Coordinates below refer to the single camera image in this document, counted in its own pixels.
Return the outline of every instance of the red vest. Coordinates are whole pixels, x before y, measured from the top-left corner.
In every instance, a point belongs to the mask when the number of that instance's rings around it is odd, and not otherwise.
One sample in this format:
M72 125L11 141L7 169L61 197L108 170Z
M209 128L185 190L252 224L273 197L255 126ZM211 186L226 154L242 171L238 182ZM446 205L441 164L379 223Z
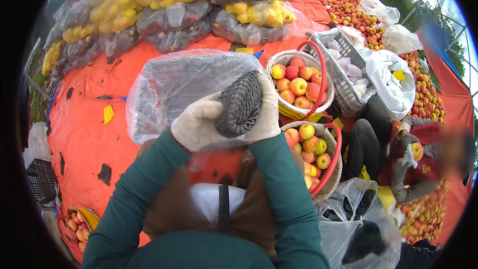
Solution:
M430 123L423 126L413 127L410 130L410 133L418 138L421 145L425 145L428 143L433 143L435 141L436 135L438 130L440 129L439 122ZM385 168L383 169L382 173L378 177L378 182L380 186L390 186L391 184L391 177L393 172L393 165L398 158L403 157L402 147L400 145L396 145L395 149L392 146L396 138L396 134L398 131L397 125L392 125L392 134L390 140L390 156L389 162L385 164ZM405 174L405 179L403 180L403 184L405 185L412 185L419 180L427 178L432 181L439 182L442 177L438 172L435 162L432 158L427 157L425 154L418 161L417 168L413 168L413 166L407 169L407 173Z

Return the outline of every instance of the hand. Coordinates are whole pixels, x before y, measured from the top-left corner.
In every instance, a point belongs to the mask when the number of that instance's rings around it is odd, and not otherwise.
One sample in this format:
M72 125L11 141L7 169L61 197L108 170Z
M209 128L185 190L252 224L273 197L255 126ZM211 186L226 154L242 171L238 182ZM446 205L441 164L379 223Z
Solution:
M418 138L416 138L411 133L402 134L402 152L405 153L407 151L408 146L415 142L420 143Z
M194 102L171 124L173 136L188 150L198 151L223 139L215 124L223 110L218 102L220 95L219 91Z
M279 128L279 101L274 85L263 74L257 74L260 85L262 107L255 126L244 134L244 140L250 143L277 136Z
M391 180L395 183L402 183L405 179L405 175L407 173L407 169L410 167L411 164L408 162L402 165L403 158L398 158L393 165L393 175Z

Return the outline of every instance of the white glove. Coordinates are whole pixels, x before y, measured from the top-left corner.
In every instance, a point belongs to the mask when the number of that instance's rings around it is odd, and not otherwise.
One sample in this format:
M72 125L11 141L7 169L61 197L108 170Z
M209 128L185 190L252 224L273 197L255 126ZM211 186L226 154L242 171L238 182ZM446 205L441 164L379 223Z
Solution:
M244 134L244 140L249 142L277 136L281 133L279 128L279 102L274 85L263 74L257 74L260 85L262 107L259 119L255 126Z
M192 103L171 124L173 136L188 150L195 152L223 139L215 124L223 109L220 95L219 91Z

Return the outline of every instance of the green shirt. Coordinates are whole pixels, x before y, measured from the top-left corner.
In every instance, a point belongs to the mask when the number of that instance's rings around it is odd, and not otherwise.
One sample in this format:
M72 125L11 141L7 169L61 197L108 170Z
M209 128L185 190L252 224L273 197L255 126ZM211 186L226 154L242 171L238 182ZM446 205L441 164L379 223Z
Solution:
M249 148L275 213L275 259L253 242L219 232L172 232L138 248L148 207L191 157L163 133L116 183L89 236L83 268L330 268L320 248L319 218L284 134Z

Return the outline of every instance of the black strap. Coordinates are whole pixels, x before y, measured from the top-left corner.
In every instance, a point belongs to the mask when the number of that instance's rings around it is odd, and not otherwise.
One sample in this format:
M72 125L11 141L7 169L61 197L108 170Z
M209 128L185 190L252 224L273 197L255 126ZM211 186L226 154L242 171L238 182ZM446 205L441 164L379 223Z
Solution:
M219 217L218 231L230 234L231 225L229 218L229 186L219 185Z

